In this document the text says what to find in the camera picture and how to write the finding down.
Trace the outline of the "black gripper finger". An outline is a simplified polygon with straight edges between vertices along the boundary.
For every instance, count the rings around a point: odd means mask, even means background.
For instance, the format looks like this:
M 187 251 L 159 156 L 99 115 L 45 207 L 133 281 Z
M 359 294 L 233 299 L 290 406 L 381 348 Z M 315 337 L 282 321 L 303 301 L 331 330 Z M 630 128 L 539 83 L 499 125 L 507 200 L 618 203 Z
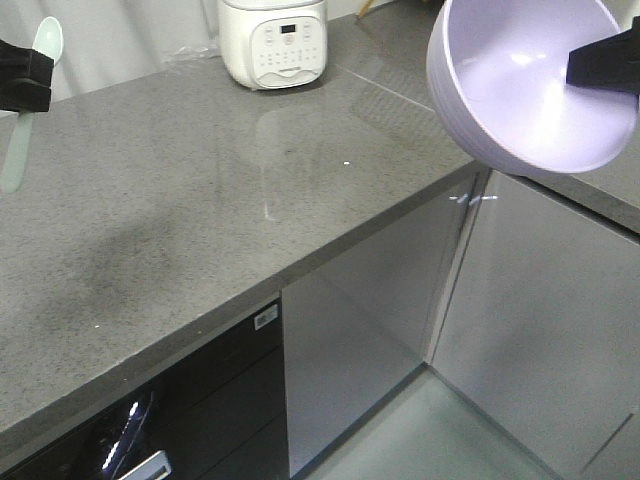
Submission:
M 639 29 L 575 49 L 569 53 L 566 82 L 585 88 L 639 92 Z
M 48 112 L 51 88 L 16 79 L 1 85 L 1 109 L 12 112 Z
M 50 81 L 54 61 L 34 50 L 1 41 L 1 80 Z

